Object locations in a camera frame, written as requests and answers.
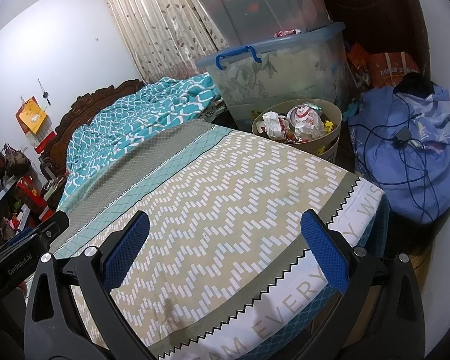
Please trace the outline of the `upper clear storage bin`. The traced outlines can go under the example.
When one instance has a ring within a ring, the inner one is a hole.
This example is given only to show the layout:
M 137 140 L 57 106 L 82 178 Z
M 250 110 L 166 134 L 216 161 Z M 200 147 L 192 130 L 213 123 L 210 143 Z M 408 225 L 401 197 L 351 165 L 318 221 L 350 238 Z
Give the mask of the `upper clear storage bin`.
M 323 0 L 198 0 L 230 47 L 247 46 L 279 31 L 313 31 L 331 23 Z

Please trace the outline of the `grey shelving unit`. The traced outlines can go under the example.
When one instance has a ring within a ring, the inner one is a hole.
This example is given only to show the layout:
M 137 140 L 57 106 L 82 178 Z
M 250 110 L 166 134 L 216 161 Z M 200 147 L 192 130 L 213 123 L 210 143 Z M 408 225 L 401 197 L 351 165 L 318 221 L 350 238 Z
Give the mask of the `grey shelving unit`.
M 11 178 L 0 191 L 0 245 L 13 238 L 20 220 L 17 218 L 23 203 L 16 196 L 18 178 Z

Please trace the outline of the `yellow black package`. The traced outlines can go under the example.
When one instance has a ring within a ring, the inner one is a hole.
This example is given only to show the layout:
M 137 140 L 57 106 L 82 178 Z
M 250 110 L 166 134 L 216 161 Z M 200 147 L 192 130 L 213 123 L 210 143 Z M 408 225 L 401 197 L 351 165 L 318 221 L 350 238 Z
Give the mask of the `yellow black package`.
M 323 123 L 323 127 L 324 127 L 324 129 L 326 130 L 327 133 L 331 133 L 334 130 L 334 128 L 335 128 L 335 124 L 332 121 L 330 121 L 330 120 L 326 120 Z

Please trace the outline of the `wooden nightstand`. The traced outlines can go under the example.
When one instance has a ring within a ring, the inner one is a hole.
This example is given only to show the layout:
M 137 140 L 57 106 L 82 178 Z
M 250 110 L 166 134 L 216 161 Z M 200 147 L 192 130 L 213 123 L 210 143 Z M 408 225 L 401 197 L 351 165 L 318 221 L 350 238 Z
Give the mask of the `wooden nightstand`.
M 40 191 L 40 197 L 46 201 L 47 206 L 51 210 L 56 210 L 62 194 L 64 193 L 67 177 L 63 175 L 59 179 L 48 180 Z

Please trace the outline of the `brown handbag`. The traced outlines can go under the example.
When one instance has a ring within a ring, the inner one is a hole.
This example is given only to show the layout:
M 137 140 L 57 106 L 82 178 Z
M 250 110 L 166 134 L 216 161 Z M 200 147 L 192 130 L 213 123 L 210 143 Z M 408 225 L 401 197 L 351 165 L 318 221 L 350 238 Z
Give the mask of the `brown handbag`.
M 22 177 L 31 168 L 31 161 L 20 150 L 15 150 L 9 143 L 3 147 L 5 168 L 8 176 Z

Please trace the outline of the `orange paper bag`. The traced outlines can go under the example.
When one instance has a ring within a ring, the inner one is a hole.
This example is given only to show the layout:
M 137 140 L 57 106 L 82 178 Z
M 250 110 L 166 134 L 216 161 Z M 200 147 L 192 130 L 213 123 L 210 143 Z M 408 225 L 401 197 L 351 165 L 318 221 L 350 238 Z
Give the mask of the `orange paper bag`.
M 359 43 L 354 43 L 346 56 L 353 80 L 359 88 L 395 87 L 405 75 L 420 73 L 416 62 L 406 52 L 369 54 Z

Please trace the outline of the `blue cloth bundle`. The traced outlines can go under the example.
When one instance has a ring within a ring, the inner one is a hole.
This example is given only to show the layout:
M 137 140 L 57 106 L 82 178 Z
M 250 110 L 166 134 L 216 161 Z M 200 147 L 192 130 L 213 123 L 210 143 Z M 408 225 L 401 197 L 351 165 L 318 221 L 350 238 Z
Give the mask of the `blue cloth bundle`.
M 357 170 L 380 187 L 392 211 L 429 224 L 450 208 L 450 95 L 425 98 L 391 87 L 366 92 L 349 117 Z

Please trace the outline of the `red white paper bag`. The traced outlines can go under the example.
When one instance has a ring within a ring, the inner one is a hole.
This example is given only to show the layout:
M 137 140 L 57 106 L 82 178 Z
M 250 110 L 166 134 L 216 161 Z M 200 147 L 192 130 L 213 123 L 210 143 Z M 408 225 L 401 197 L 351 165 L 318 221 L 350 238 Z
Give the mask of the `red white paper bag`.
M 327 134 L 321 115 L 322 108 L 320 106 L 305 102 L 290 109 L 287 119 L 297 138 L 303 141 L 313 141 Z

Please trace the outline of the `red wall calendar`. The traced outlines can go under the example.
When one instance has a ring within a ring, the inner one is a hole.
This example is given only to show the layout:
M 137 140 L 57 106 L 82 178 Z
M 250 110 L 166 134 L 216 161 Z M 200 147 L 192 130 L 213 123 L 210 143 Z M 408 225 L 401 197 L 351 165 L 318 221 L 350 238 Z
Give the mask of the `red wall calendar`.
M 46 145 L 57 135 L 53 129 L 51 119 L 42 109 L 35 97 L 26 101 L 17 110 L 15 118 L 34 151 L 41 155 Z

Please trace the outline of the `patterned bed sheet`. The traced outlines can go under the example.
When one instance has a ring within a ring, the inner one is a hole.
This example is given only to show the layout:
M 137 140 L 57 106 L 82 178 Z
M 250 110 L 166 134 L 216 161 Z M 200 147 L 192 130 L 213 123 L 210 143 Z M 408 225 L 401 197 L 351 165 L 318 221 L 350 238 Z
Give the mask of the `patterned bed sheet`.
M 139 144 L 61 208 L 70 226 L 57 258 L 148 215 L 148 238 L 111 296 L 155 357 L 269 359 L 334 295 L 302 214 L 382 252 L 388 203 L 325 159 L 195 120 Z

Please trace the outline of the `beige trash bin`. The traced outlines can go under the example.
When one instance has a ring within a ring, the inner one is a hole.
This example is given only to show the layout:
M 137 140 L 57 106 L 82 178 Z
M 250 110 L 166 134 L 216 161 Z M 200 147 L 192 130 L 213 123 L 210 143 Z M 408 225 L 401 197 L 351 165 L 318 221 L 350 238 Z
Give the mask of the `beige trash bin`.
M 341 122 L 342 112 L 335 104 L 300 98 L 263 111 L 253 121 L 252 132 L 333 163 L 337 157 Z

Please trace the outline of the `carved wooden headboard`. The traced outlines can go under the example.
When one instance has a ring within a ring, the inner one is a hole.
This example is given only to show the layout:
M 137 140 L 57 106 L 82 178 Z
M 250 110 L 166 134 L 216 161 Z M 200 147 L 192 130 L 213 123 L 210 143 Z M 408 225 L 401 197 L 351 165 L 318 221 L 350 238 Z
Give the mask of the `carved wooden headboard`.
M 78 97 L 61 118 L 55 128 L 55 137 L 46 143 L 39 157 L 43 176 L 47 180 L 62 177 L 66 168 L 66 150 L 74 131 L 82 125 L 89 125 L 100 111 L 114 104 L 119 98 L 135 94 L 144 86 L 141 80 L 126 80 L 118 87 L 111 85 Z

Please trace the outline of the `teal patterned quilt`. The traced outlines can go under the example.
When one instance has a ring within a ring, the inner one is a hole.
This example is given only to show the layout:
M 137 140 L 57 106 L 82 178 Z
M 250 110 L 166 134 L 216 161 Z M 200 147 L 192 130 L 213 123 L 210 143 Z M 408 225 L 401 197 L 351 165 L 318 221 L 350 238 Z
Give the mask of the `teal patterned quilt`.
M 198 118 L 221 101 L 208 73 L 185 80 L 163 77 L 99 111 L 73 132 L 65 156 L 68 177 L 58 208 L 82 200 L 105 170 L 145 140 Z

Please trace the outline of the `red gift box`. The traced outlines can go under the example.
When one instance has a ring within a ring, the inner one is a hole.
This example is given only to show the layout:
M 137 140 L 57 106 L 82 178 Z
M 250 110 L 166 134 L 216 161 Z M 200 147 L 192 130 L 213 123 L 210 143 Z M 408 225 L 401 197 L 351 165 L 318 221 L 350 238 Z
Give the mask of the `red gift box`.
M 23 176 L 17 181 L 14 196 L 26 205 L 39 221 L 45 221 L 55 213 L 41 197 L 29 176 Z

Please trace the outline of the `beige leaf curtain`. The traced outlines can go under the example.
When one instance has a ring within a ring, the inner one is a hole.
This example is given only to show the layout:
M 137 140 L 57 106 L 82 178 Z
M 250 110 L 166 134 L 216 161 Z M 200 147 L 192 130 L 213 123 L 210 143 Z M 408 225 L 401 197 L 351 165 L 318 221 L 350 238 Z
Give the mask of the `beige leaf curtain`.
M 198 0 L 105 0 L 141 80 L 185 79 L 228 43 Z

